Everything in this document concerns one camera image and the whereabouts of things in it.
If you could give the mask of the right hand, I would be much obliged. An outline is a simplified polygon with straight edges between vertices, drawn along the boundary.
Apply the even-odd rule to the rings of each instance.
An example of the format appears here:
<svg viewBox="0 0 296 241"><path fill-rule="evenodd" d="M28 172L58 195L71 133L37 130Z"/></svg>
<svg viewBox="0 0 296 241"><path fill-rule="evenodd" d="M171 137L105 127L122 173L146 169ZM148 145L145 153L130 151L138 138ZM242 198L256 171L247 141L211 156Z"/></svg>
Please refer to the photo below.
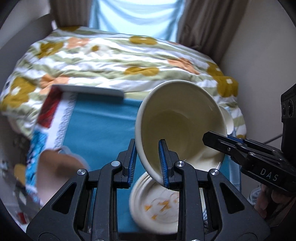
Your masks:
<svg viewBox="0 0 296 241"><path fill-rule="evenodd" d="M254 209L271 227L295 225L295 196L286 196L261 184Z"/></svg>

